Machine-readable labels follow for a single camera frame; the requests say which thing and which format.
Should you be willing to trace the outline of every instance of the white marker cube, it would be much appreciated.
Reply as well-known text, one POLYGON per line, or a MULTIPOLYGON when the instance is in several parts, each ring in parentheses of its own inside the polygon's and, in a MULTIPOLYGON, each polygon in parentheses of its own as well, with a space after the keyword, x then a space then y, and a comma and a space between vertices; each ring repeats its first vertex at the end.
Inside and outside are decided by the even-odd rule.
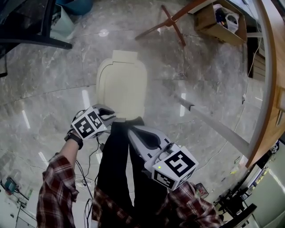
POLYGON ((190 178, 198 164, 186 147, 182 147, 153 165, 151 177, 167 188, 175 190, 190 178))
POLYGON ((75 119, 71 125, 82 140, 94 138, 98 132, 107 130, 106 126, 91 106, 86 109, 80 117, 75 119))

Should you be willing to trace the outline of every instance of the chair backrest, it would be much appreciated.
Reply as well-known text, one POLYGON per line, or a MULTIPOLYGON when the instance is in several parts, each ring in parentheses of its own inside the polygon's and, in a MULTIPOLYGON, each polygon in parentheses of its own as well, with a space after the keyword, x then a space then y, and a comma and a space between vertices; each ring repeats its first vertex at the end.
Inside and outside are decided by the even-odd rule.
POLYGON ((251 204, 243 212, 241 212, 237 217, 234 217, 232 220, 227 222, 225 225, 220 228, 240 228, 245 224, 246 220, 252 215, 254 210, 257 208, 256 205, 251 204))

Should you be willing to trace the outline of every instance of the black pants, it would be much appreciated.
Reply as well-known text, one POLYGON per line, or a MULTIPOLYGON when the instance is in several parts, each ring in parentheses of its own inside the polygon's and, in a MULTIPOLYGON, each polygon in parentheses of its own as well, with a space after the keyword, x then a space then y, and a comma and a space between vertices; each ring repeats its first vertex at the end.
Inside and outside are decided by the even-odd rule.
MULTIPOLYGON (((112 124, 111 134, 102 152, 98 187, 142 226, 149 226, 151 223, 152 227, 153 220, 155 220, 154 214, 164 202, 167 189, 142 173, 144 161, 136 154, 127 136, 128 128, 131 125, 143 125, 143 120, 138 118, 133 121, 112 124), (131 203, 126 179, 128 148, 133 166, 134 207, 131 203)), ((115 225, 114 221, 110 221, 110 219, 104 220, 108 223, 104 227, 115 225)))

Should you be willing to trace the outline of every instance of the black wristwatch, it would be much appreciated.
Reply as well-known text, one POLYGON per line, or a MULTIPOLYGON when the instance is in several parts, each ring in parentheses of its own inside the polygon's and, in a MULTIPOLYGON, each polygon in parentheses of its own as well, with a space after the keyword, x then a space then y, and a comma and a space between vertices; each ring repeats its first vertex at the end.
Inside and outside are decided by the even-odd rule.
POLYGON ((75 134, 73 134, 72 132, 69 132, 66 137, 64 138, 65 141, 69 140, 70 138, 72 138, 74 141, 76 141, 79 145, 79 150, 83 147, 83 140, 81 138, 79 138, 78 136, 76 136, 75 134))

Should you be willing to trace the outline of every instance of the plastic bag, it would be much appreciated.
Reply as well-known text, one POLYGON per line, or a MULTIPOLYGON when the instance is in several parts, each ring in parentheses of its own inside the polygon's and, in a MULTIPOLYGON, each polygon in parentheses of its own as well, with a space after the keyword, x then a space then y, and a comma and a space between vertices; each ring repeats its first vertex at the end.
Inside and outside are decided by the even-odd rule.
POLYGON ((221 4, 216 4, 213 7, 215 13, 218 9, 220 9, 225 14, 226 26, 224 24, 223 26, 230 30, 232 33, 235 33, 239 28, 240 16, 237 13, 234 13, 233 11, 224 8, 221 4))

